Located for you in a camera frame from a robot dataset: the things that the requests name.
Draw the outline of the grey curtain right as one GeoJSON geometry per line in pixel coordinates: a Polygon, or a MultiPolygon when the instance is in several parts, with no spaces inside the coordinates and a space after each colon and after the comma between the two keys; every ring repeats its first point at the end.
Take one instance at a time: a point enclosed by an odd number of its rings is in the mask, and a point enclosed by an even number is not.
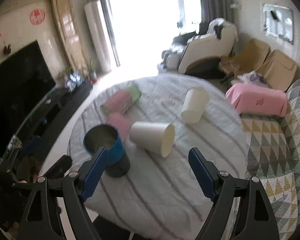
{"type": "Polygon", "coordinates": [[[233,22],[230,9],[232,0],[200,0],[202,9],[202,22],[210,23],[215,18],[224,18],[233,22]]]}

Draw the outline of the black tv cabinet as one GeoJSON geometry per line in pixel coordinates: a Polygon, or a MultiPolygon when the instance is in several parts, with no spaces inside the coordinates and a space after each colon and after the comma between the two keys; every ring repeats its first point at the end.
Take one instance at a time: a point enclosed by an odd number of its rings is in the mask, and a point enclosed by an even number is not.
{"type": "Polygon", "coordinates": [[[67,88],[57,88],[44,98],[11,138],[0,170],[16,173],[25,157],[32,157],[43,164],[63,128],[92,88],[91,82],[85,80],[72,92],[67,88]]]}

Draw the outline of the small green plant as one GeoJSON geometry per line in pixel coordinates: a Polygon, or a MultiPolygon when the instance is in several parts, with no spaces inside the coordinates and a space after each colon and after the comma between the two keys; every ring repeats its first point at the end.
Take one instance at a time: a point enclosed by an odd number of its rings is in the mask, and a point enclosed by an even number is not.
{"type": "Polygon", "coordinates": [[[59,74],[58,79],[59,80],[65,80],[69,77],[70,74],[74,72],[73,68],[71,66],[66,66],[59,74]]]}

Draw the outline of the red round wall sticker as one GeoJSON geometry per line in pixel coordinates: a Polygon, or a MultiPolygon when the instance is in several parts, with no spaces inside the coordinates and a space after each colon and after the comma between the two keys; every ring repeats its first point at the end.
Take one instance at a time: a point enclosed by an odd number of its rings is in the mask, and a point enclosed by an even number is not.
{"type": "Polygon", "coordinates": [[[42,9],[34,9],[30,13],[30,22],[32,25],[40,25],[45,21],[46,13],[42,9]]]}

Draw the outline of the purple floral pillow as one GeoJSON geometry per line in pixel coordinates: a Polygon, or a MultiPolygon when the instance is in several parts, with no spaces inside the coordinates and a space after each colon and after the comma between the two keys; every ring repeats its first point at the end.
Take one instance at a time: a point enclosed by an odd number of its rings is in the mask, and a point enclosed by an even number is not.
{"type": "Polygon", "coordinates": [[[264,76],[255,71],[245,73],[242,75],[238,75],[237,78],[239,79],[239,81],[250,84],[250,85],[269,87],[269,83],[264,78],[264,76]]]}

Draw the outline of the glass jar pink green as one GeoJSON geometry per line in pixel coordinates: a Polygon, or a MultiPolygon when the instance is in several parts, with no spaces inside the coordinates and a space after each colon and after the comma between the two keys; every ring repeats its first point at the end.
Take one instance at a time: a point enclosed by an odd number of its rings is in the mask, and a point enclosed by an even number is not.
{"type": "Polygon", "coordinates": [[[112,113],[125,114],[129,108],[141,97],[141,90],[133,83],[116,91],[108,96],[104,104],[101,105],[101,111],[106,115],[112,113]]]}

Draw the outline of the whiteboard on wall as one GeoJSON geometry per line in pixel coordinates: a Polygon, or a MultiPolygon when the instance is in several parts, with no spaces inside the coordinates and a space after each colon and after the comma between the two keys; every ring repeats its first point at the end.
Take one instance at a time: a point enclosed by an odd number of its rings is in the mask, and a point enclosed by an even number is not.
{"type": "Polygon", "coordinates": [[[264,4],[262,9],[263,30],[266,34],[293,44],[294,18],[292,9],[273,4],[264,4]]]}

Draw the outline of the photo frame on cabinet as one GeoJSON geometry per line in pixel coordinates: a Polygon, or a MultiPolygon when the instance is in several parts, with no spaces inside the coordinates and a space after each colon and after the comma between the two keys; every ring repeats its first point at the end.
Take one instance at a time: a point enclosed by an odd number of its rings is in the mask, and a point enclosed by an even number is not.
{"type": "Polygon", "coordinates": [[[83,78],[79,71],[72,72],[65,80],[65,88],[69,93],[73,92],[76,88],[79,88],[83,84],[83,78]]]}

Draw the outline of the white massage chair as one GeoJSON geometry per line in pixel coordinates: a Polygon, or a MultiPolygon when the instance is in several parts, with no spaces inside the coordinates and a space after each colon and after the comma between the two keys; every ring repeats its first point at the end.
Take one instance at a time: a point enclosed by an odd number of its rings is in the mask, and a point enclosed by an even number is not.
{"type": "Polygon", "coordinates": [[[186,74],[196,63],[229,56],[238,41],[236,26],[223,18],[215,18],[204,26],[207,32],[203,35],[192,32],[175,37],[170,48],[162,52],[158,70],[186,74]]]}

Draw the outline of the white paper cup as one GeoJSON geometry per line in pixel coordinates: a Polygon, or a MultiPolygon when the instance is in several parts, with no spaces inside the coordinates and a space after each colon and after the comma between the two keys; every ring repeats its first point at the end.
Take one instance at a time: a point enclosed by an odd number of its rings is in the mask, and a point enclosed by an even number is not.
{"type": "Polygon", "coordinates": [[[201,119],[208,101],[209,93],[203,87],[191,87],[185,96],[181,118],[187,124],[196,124],[201,119]]]}
{"type": "Polygon", "coordinates": [[[137,146],[166,158],[174,145],[175,127],[164,122],[135,122],[129,132],[129,138],[137,146]]]}

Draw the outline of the clear cup pink label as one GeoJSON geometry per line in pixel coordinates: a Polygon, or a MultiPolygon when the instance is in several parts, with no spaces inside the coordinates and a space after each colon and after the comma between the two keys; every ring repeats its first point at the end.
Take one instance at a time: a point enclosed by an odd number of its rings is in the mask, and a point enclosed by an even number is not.
{"type": "Polygon", "coordinates": [[[132,122],[120,113],[110,113],[107,117],[106,123],[117,129],[122,141],[128,137],[132,122]]]}

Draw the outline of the black television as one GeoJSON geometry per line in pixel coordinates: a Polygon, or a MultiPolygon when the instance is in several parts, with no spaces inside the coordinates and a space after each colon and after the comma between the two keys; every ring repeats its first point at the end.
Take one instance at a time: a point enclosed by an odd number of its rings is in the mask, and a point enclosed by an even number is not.
{"type": "Polygon", "coordinates": [[[0,64],[0,155],[26,117],[55,85],[37,41],[0,64]]]}

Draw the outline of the folding stool with cloth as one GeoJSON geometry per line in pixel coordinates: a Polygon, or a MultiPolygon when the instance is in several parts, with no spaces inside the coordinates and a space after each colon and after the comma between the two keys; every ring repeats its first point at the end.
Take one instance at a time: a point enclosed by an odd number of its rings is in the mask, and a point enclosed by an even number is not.
{"type": "Polygon", "coordinates": [[[224,79],[221,81],[221,83],[224,83],[239,71],[240,65],[232,57],[223,56],[218,64],[218,69],[225,74],[224,79]]]}

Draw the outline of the white standing air conditioner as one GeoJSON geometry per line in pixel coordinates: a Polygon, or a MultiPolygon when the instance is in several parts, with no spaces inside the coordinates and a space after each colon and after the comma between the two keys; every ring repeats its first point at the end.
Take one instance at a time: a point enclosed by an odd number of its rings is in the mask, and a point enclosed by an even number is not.
{"type": "Polygon", "coordinates": [[[110,40],[101,1],[89,2],[84,9],[100,68],[102,72],[108,73],[111,71],[110,40]]]}

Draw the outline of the potted plant red pot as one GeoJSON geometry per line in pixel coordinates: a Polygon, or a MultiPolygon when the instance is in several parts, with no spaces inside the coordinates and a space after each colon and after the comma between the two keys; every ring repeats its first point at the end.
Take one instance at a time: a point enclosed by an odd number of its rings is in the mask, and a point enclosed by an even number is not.
{"type": "Polygon", "coordinates": [[[98,77],[97,77],[96,67],[95,64],[93,63],[92,57],[87,61],[87,71],[89,74],[90,81],[92,83],[97,83],[98,77]]]}

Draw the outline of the striped grey quilt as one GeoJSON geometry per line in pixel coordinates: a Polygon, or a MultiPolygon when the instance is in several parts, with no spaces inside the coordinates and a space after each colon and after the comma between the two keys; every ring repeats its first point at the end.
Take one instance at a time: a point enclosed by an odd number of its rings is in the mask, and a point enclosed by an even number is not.
{"type": "Polygon", "coordinates": [[[129,138],[123,146],[130,169],[120,178],[103,174],[85,202],[107,221],[150,239],[194,239],[212,202],[189,165],[196,147],[219,170],[243,178],[248,146],[241,120],[225,94],[209,81],[183,74],[159,74],[132,81],[141,96],[125,113],[130,122],[172,125],[172,146],[129,138]]]}

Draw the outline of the triangle pattern quilt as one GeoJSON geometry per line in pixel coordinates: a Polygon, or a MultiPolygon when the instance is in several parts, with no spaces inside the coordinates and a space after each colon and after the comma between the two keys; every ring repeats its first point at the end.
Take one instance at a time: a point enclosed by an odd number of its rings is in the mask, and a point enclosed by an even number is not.
{"type": "Polygon", "coordinates": [[[257,176],[267,193],[280,239],[300,231],[300,80],[286,93],[282,118],[242,114],[248,136],[246,177],[257,176]]]}

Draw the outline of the wooden door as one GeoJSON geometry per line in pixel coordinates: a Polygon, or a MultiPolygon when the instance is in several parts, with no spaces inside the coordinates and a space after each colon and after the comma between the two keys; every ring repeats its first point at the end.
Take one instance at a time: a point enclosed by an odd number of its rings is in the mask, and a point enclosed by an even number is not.
{"type": "Polygon", "coordinates": [[[66,58],[73,70],[87,75],[86,57],[71,0],[52,0],[52,10],[66,58]]]}

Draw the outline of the blue black metal tumbler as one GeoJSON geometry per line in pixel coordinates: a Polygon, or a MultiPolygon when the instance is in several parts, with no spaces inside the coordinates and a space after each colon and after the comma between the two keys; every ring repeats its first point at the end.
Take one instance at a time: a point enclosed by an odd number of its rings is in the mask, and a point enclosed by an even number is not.
{"type": "Polygon", "coordinates": [[[94,155],[101,147],[107,150],[105,172],[108,176],[120,178],[129,171],[130,161],[115,127],[101,124],[91,128],[84,136],[83,145],[90,155],[94,155]]]}

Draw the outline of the tan covered sofa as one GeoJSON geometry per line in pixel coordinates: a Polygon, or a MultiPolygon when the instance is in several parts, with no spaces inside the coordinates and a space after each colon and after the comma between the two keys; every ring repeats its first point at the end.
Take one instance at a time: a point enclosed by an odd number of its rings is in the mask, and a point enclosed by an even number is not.
{"type": "Polygon", "coordinates": [[[263,75],[270,87],[285,92],[292,83],[298,64],[280,50],[271,51],[270,46],[258,39],[251,39],[243,51],[232,59],[239,64],[234,77],[252,71],[263,75]]]}

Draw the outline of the pink blanket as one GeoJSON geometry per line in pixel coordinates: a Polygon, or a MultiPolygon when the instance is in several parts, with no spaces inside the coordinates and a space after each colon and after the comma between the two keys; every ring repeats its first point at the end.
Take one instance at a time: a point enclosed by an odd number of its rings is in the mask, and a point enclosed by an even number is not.
{"type": "Polygon", "coordinates": [[[285,92],[267,87],[236,83],[225,94],[238,114],[284,117],[288,100],[285,92]]]}

